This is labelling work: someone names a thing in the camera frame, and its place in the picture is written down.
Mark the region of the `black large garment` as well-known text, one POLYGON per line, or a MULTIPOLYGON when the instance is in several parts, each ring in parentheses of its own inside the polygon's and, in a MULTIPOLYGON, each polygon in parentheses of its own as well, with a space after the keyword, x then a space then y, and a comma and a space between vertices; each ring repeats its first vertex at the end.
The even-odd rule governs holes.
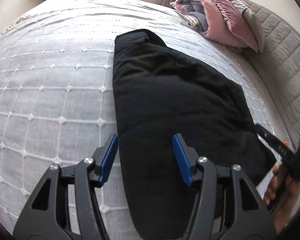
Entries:
POLYGON ((115 38, 113 93, 123 184, 143 239, 178 239, 190 218, 196 192, 181 178, 175 134, 216 165, 241 165, 255 185, 275 164, 242 87, 147 29, 115 38))

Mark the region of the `grey quilted headboard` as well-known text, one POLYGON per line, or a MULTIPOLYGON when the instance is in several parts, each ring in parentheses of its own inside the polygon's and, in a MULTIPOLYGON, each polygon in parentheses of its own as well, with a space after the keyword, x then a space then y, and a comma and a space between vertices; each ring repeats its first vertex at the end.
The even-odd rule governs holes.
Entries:
POLYGON ((262 53, 245 48, 242 58, 259 75, 296 148, 300 139, 300 34, 271 10, 244 1, 261 22, 264 48, 262 53))

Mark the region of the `grey white bedspread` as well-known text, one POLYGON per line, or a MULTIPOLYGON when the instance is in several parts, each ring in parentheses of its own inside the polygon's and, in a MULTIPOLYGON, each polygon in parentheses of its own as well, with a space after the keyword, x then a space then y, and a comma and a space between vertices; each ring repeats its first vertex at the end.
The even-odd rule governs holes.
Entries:
POLYGON ((174 10, 139 0, 47 0, 0 35, 0 223, 8 232, 51 164, 78 163, 116 131, 114 40, 135 29, 240 84, 253 120, 289 139, 249 61, 174 10))

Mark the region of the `pink velvet pillow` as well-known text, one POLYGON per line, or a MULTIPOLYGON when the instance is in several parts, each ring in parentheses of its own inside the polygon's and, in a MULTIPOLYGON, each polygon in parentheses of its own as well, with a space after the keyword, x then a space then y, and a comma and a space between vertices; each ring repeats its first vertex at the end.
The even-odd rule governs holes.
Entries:
POLYGON ((234 5, 229 0, 211 1, 219 8, 230 32, 242 41, 244 45, 257 52, 257 43, 253 32, 234 5))

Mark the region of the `grey pink pillow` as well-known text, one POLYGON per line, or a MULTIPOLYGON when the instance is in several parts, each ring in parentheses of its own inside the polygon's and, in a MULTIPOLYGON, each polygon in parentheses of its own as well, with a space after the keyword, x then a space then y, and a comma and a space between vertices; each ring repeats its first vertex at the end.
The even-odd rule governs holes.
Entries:
POLYGON ((242 15, 249 25, 257 43, 257 52, 262 54, 264 49, 264 30, 261 21, 258 19, 253 9, 243 0, 229 0, 242 15))

